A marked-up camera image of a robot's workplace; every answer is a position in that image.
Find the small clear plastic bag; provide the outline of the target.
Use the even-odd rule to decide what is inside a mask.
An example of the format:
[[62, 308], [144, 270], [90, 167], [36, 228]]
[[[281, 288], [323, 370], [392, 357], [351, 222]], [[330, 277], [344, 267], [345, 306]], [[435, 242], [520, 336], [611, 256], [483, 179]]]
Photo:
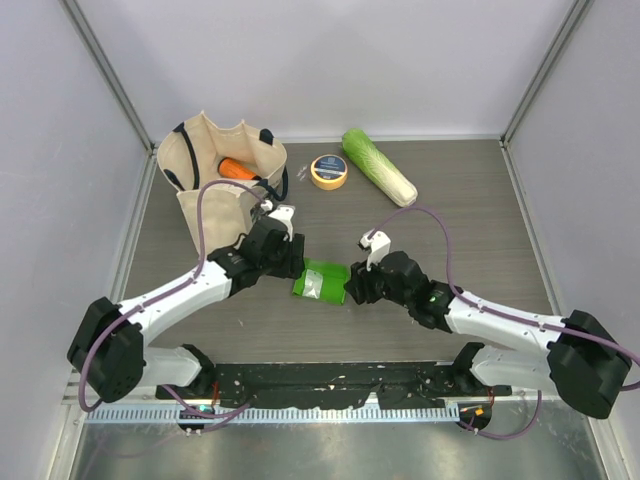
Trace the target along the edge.
[[321, 273], [307, 269], [304, 275], [304, 285], [301, 296], [311, 299], [319, 299], [321, 297], [324, 277]]

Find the green paper box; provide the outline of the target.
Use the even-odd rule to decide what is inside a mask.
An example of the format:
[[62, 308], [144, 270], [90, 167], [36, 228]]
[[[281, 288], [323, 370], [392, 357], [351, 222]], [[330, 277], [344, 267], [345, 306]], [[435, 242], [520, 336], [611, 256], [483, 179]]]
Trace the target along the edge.
[[[321, 297], [319, 299], [301, 296], [304, 285], [304, 275], [307, 269], [315, 270], [324, 277]], [[322, 301], [331, 305], [343, 305], [346, 297], [344, 285], [349, 279], [349, 269], [345, 265], [305, 258], [303, 273], [301, 277], [294, 282], [292, 294], [296, 297]]]

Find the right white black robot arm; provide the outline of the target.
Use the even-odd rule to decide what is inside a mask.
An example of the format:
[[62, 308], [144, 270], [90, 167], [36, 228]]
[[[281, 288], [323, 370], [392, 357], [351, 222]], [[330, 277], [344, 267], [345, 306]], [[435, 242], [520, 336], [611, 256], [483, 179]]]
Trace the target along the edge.
[[357, 304], [388, 300], [425, 328], [476, 337], [451, 371], [453, 386], [465, 395], [484, 386], [524, 387], [606, 419], [632, 366], [593, 315], [549, 316], [488, 302], [430, 279], [403, 251], [352, 264], [345, 289]]

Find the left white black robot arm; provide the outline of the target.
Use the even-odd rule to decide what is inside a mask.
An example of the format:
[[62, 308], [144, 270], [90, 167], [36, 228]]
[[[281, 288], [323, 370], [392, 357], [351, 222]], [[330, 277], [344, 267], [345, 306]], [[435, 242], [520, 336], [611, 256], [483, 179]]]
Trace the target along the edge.
[[155, 348], [164, 331], [198, 310], [254, 286], [263, 276], [298, 279], [304, 270], [304, 237], [294, 232], [293, 207], [282, 205], [260, 218], [238, 245], [211, 252], [181, 277], [118, 304], [93, 301], [71, 343], [67, 359], [80, 373], [79, 390], [92, 389], [100, 403], [114, 403], [138, 387], [170, 386], [184, 398], [212, 394], [213, 362], [184, 344]]

